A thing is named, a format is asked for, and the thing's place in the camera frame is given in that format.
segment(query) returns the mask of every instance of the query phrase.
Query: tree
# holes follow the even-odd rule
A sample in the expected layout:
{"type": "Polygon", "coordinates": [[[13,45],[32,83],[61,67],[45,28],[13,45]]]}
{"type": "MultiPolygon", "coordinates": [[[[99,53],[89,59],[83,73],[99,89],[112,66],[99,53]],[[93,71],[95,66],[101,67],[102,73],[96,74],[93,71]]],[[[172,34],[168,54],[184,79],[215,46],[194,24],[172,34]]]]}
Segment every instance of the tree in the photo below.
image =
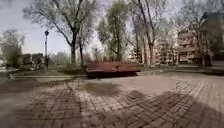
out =
{"type": "Polygon", "coordinates": [[[153,66],[153,47],[156,40],[156,31],[166,9],[166,0],[132,0],[140,12],[142,23],[145,26],[145,34],[150,50],[150,65],[153,66]]]}
{"type": "Polygon", "coordinates": [[[196,38],[197,38],[197,45],[199,48],[199,54],[202,59],[202,66],[205,66],[205,45],[203,44],[202,41],[202,30],[201,30],[201,25],[203,22],[203,15],[206,11],[206,4],[200,1],[195,1],[195,0],[186,0],[183,3],[182,7],[182,15],[183,18],[188,25],[188,27],[192,30],[195,31],[196,33],[196,38]]]}
{"type": "Polygon", "coordinates": [[[80,27],[80,33],[78,35],[79,52],[81,59],[81,67],[84,67],[84,55],[83,48],[88,45],[92,39],[92,34],[94,32],[94,16],[93,13],[86,18],[86,21],[80,27]]]}
{"type": "Polygon", "coordinates": [[[56,28],[71,47],[71,62],[76,65],[77,36],[81,25],[95,11],[97,0],[34,0],[24,8],[24,17],[47,28],[56,28]]]}
{"type": "Polygon", "coordinates": [[[31,54],[23,54],[21,56],[22,65],[30,65],[31,64],[31,54]]]}
{"type": "Polygon", "coordinates": [[[16,29],[9,29],[3,33],[1,41],[1,49],[4,58],[12,67],[20,66],[19,58],[22,55],[22,45],[24,44],[25,36],[18,33],[16,29]]]}
{"type": "Polygon", "coordinates": [[[106,19],[102,19],[98,26],[98,36],[102,44],[106,45],[106,51],[110,58],[122,60],[127,42],[126,36],[127,5],[124,1],[115,1],[109,8],[106,19]]]}
{"type": "Polygon", "coordinates": [[[64,52],[58,52],[56,55],[51,55],[51,60],[55,65],[66,65],[68,56],[64,52]]]}
{"type": "Polygon", "coordinates": [[[43,64],[44,56],[42,53],[32,54],[32,62],[36,68],[40,68],[43,64]]]}

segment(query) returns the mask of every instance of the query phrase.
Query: green foliage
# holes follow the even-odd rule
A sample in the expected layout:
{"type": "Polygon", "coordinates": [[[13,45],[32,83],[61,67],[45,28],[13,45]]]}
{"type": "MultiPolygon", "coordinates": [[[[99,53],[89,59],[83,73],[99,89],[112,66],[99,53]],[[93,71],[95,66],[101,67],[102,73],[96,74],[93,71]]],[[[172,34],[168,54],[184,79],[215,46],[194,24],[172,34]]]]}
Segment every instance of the green foliage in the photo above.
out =
{"type": "Polygon", "coordinates": [[[7,64],[18,68],[20,66],[20,56],[22,55],[22,45],[25,37],[20,35],[16,29],[9,29],[3,33],[1,39],[1,49],[7,64]]]}
{"type": "Polygon", "coordinates": [[[116,1],[109,8],[106,19],[101,20],[97,31],[102,44],[106,47],[106,54],[110,58],[122,60],[125,50],[127,5],[124,1],[116,1]]]}

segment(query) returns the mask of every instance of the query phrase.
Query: balcony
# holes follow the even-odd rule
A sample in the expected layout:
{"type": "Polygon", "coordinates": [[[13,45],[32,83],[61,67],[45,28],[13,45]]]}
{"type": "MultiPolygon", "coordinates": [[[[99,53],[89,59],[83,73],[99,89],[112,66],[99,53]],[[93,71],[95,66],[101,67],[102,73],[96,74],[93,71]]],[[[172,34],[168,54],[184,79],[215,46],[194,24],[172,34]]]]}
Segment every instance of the balcony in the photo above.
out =
{"type": "Polygon", "coordinates": [[[199,51],[199,49],[197,47],[188,47],[188,48],[180,48],[179,52],[195,52],[195,51],[199,51]]]}

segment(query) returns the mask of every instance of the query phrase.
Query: brick pavement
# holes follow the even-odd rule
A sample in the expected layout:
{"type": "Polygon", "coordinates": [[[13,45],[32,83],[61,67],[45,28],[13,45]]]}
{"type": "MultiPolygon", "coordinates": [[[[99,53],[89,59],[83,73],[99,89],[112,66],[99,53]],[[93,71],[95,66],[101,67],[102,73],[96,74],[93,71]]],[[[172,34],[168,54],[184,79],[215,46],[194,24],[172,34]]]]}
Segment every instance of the brick pavement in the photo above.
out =
{"type": "Polygon", "coordinates": [[[111,83],[65,82],[32,93],[9,127],[222,128],[223,87],[211,84],[181,80],[157,94],[111,83]]]}

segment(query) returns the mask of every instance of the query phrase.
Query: tree branch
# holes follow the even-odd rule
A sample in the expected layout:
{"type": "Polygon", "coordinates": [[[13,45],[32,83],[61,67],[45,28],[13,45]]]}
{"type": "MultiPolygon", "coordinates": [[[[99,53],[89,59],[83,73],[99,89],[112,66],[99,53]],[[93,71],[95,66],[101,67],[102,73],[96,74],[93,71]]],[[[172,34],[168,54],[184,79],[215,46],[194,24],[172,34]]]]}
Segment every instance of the tree branch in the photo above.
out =
{"type": "Polygon", "coordinates": [[[58,31],[64,36],[64,38],[66,39],[67,43],[68,43],[69,45],[71,45],[71,43],[70,43],[70,41],[69,41],[67,35],[61,30],[61,28],[57,25],[57,23],[56,23],[54,20],[52,20],[51,18],[47,17],[47,16],[46,16],[44,13],[42,13],[42,12],[33,12],[33,14],[35,14],[35,13],[36,13],[36,14],[39,14],[40,16],[45,17],[47,20],[49,20],[50,22],[52,22],[52,23],[54,24],[54,26],[58,29],[58,31]]]}
{"type": "Polygon", "coordinates": [[[53,0],[53,2],[55,3],[55,5],[56,5],[57,9],[59,10],[59,12],[61,13],[61,15],[64,16],[64,18],[65,18],[68,26],[70,27],[70,29],[73,30],[73,26],[72,26],[68,16],[61,10],[60,4],[58,3],[58,1],[57,0],[53,0]]]}
{"type": "Polygon", "coordinates": [[[80,12],[80,9],[81,9],[81,4],[82,4],[83,0],[79,0],[79,3],[78,3],[78,9],[76,11],[76,14],[75,14],[75,23],[77,23],[77,20],[78,20],[78,15],[79,15],[79,12],[80,12]]]}

